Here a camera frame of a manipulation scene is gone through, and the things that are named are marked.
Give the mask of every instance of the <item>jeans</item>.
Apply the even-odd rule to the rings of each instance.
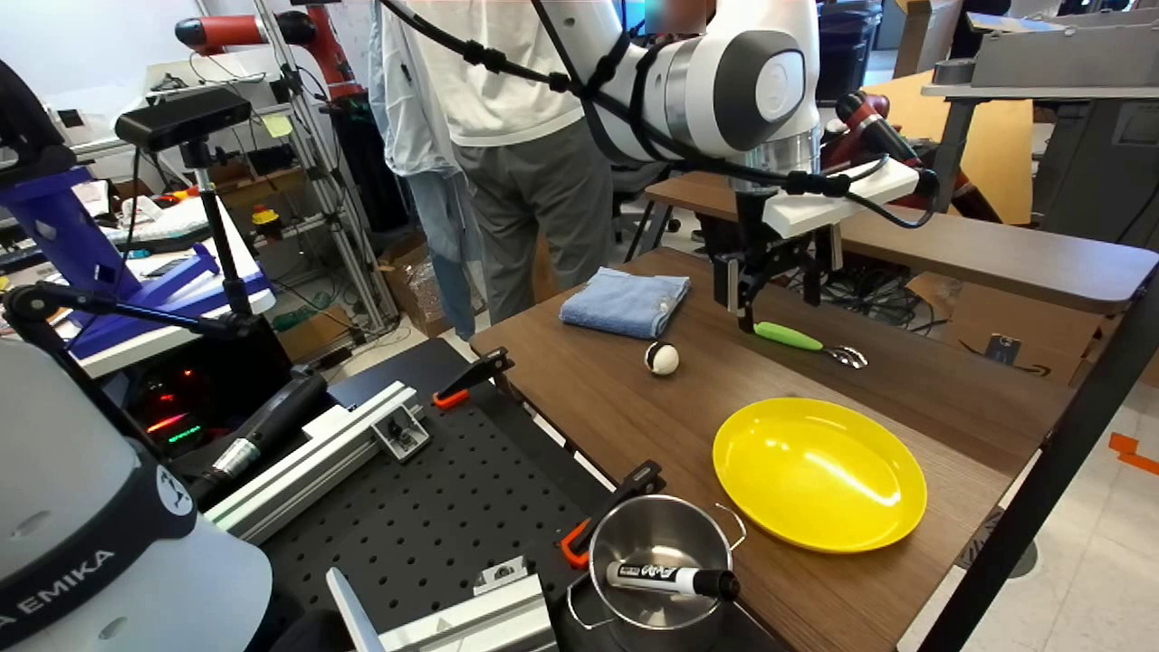
[[[430,171],[401,177],[409,203],[429,236],[436,283],[441,294],[441,316],[458,328],[458,335],[474,335],[474,306],[473,306],[473,259],[479,259],[479,224],[468,194],[464,174]]]

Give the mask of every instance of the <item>pot handle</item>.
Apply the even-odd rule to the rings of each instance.
[[[579,584],[586,584],[586,575],[578,575],[578,579],[568,584],[568,590],[567,590],[567,597],[568,597],[568,615],[574,615],[578,627],[585,627],[585,631],[601,631],[601,627],[608,627],[611,618],[586,621],[586,618],[579,615],[579,609],[578,609],[578,585],[579,585]]]
[[[733,513],[741,534],[729,544],[729,549],[744,546],[750,540],[750,523],[748,516],[741,516],[735,509],[729,509],[726,503],[718,503],[718,509]]]

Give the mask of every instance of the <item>yellow plate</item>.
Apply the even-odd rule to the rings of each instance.
[[[713,465],[748,516],[811,549],[892,546],[927,513],[927,478],[907,441],[835,400],[744,405],[718,430]]]

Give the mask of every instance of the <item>white ball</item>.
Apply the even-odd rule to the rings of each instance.
[[[646,350],[646,368],[652,375],[671,375],[680,368],[680,350],[666,341],[652,341],[650,350]]]

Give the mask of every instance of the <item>wooden tabletop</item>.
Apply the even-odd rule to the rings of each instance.
[[[729,503],[712,463],[713,433],[756,399],[811,394],[888,424],[930,484],[930,507],[908,540],[873,552],[814,552],[750,527],[735,567],[744,601],[793,647],[892,647],[1051,433],[1068,394],[901,328],[765,289],[756,317],[860,345],[873,366],[850,372],[821,353],[748,335],[712,300],[702,255],[661,249],[631,266],[691,276],[691,294],[666,334],[685,357],[679,375],[652,379],[643,341],[561,325],[567,294],[479,334],[474,347],[506,347],[511,385],[604,474],[622,478],[657,461],[671,493],[702,507]]]
[[[666,177],[646,194],[702,218],[735,219],[733,189],[718,174]],[[850,254],[946,270],[1105,316],[1123,311],[1156,266],[1151,249],[949,213],[907,230],[866,211],[841,224],[841,241]]]

